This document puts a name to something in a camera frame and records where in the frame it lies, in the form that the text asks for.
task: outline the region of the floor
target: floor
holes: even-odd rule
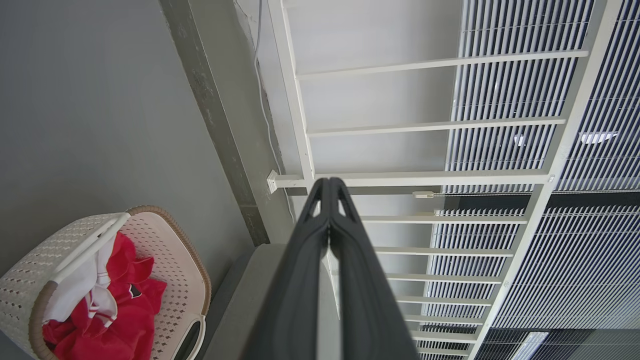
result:
[[[155,0],[0,4],[0,274],[67,223],[168,210],[214,289],[253,245]],[[29,359],[0,333],[0,358]]]

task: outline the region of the red and white garment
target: red and white garment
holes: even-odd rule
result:
[[[65,321],[43,325],[45,341],[60,360],[150,357],[154,316],[166,283],[149,279],[154,259],[136,259],[135,246],[125,235],[116,235],[112,249],[107,276],[102,276],[109,279],[108,285],[96,283]]]

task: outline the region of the basket rim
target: basket rim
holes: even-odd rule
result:
[[[211,280],[209,278],[209,273],[202,264],[202,260],[200,256],[196,252],[193,244],[189,241],[187,234],[182,230],[182,228],[178,225],[175,219],[163,208],[159,206],[153,205],[142,205],[136,206],[134,208],[128,209],[126,211],[130,216],[134,216],[140,213],[153,213],[160,216],[175,232],[178,236],[178,239],[182,242],[184,247],[189,252],[191,259],[195,263],[202,279],[204,280],[205,287],[205,298],[202,306],[201,315],[205,316],[209,311],[209,303],[211,302]],[[49,350],[49,347],[44,341],[44,335],[42,334],[42,320],[44,319],[44,311],[53,295],[54,291],[58,287],[58,284],[52,280],[47,281],[47,283],[42,287],[38,297],[31,308],[31,316],[29,317],[29,344],[31,345],[31,350],[33,353],[41,360],[59,360],[58,357]]]

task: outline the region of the white metal railing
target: white metal railing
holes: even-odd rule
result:
[[[584,50],[570,51],[540,51],[534,53],[500,54],[491,56],[473,56],[469,58],[444,59],[424,61],[421,63],[407,63],[385,65],[379,67],[366,67],[359,69],[339,69],[331,72],[298,74],[296,72],[296,60],[294,57],[291,30],[287,7],[283,6],[283,0],[268,0],[273,31],[276,40],[280,66],[284,77],[285,91],[289,103],[289,110],[293,121],[293,128],[298,146],[298,154],[302,167],[302,175],[284,175],[272,172],[268,178],[269,189],[274,192],[278,188],[307,188],[314,180],[320,177],[341,177],[347,186],[429,186],[429,185],[496,185],[496,184],[533,184],[533,193],[529,199],[527,209],[523,217],[498,217],[498,216],[468,216],[447,217],[420,215],[414,217],[362,217],[367,222],[394,222],[403,224],[519,224],[514,242],[510,250],[501,253],[504,264],[499,276],[438,276],[425,274],[387,274],[389,279],[396,281],[424,281],[424,282],[469,282],[495,285],[489,299],[450,299],[429,297],[397,297],[398,302],[413,302],[416,304],[454,304],[483,306],[486,310],[479,319],[465,321],[477,322],[481,320],[473,334],[458,334],[445,332],[412,331],[412,336],[418,341],[439,341],[451,343],[467,343],[467,350],[445,350],[437,348],[420,348],[425,354],[443,354],[447,352],[473,359],[493,320],[497,316],[504,302],[510,284],[513,282],[527,249],[533,239],[538,224],[543,217],[545,206],[556,187],[557,178],[562,173],[570,153],[580,122],[587,108],[589,96],[594,87],[600,66],[603,62],[607,46],[614,30],[616,19],[620,11],[621,0],[596,0],[591,12],[589,28],[582,48]],[[300,92],[300,81],[310,80],[325,76],[349,76],[353,74],[370,74],[374,72],[402,71],[410,69],[425,69],[428,67],[457,66],[464,64],[490,63],[515,60],[539,60],[554,58],[575,59],[574,73],[571,84],[566,91],[563,110],[558,117],[552,118],[513,118],[495,119],[486,122],[469,121],[455,124],[443,122],[424,125],[367,127],[355,129],[330,129],[309,133],[305,120],[304,105]],[[544,122],[553,124],[556,129],[548,145],[548,152],[542,168],[526,170],[467,170],[456,172],[391,172],[391,173],[364,173],[364,174],[315,174],[313,157],[310,148],[310,136],[337,136],[356,135],[369,133],[393,133],[406,131],[430,131],[444,129],[465,129],[479,127],[511,126],[509,122],[522,123],[527,121]],[[423,254],[434,255],[432,250],[399,250],[401,248],[381,249],[387,254],[407,255]],[[468,256],[489,256],[485,250],[457,249],[469,251]],[[457,318],[442,322],[461,321]]]

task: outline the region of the worn gray baseboard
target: worn gray baseboard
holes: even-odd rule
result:
[[[276,159],[260,109],[253,54],[233,1],[159,2],[254,245],[285,243],[293,223],[283,191],[267,189]]]

